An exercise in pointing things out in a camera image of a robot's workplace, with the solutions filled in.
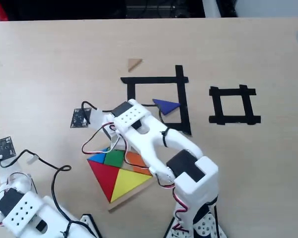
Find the white bracket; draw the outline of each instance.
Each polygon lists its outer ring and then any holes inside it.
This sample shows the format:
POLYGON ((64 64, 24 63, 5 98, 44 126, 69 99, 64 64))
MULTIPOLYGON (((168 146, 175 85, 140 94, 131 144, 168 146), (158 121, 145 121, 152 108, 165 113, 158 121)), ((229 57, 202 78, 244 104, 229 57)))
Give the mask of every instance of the white bracket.
POLYGON ((44 203, 38 195, 27 192, 2 221, 2 224, 16 237, 19 237, 43 205, 44 203))

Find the white wall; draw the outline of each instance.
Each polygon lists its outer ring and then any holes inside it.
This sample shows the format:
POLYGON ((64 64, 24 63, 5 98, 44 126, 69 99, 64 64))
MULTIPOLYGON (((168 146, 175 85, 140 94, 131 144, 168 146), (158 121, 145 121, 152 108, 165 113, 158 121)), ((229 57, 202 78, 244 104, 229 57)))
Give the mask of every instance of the white wall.
POLYGON ((238 0, 239 17, 298 16, 298 0, 238 0))

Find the tangram puzzle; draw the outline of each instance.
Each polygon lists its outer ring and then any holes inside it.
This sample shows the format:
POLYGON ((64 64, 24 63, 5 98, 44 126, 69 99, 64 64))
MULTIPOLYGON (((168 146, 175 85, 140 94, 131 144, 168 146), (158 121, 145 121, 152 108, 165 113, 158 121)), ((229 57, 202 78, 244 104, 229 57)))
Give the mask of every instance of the tangram puzzle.
MULTIPOLYGON (((128 152, 128 161, 133 165, 145 166, 139 154, 128 152)), ((108 209, 116 207, 154 180, 148 169, 124 163, 124 151, 113 150, 107 154, 96 154, 88 159, 108 202, 108 209)))

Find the green square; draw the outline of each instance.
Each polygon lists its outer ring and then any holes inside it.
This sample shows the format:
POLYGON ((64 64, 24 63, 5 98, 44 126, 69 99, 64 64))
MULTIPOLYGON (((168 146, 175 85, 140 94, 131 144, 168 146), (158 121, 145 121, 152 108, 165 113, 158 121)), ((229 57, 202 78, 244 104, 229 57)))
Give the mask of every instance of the green square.
POLYGON ((124 161, 124 151, 113 150, 106 154, 104 164, 121 168, 124 161))

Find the black tape square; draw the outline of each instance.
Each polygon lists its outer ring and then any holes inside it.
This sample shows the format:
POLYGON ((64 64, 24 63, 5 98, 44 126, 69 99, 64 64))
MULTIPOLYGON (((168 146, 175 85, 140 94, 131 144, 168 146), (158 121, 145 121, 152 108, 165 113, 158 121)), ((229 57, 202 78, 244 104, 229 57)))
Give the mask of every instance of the black tape square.
POLYGON ((255 125, 261 123, 261 116, 254 116, 250 95, 256 95, 256 90, 247 88, 246 85, 240 85, 237 89, 219 89, 210 87, 209 95, 212 96, 215 116, 209 117, 210 123, 225 125, 225 123, 247 123, 255 125), (222 109, 221 96, 241 96, 244 106, 244 116, 224 116, 222 109))

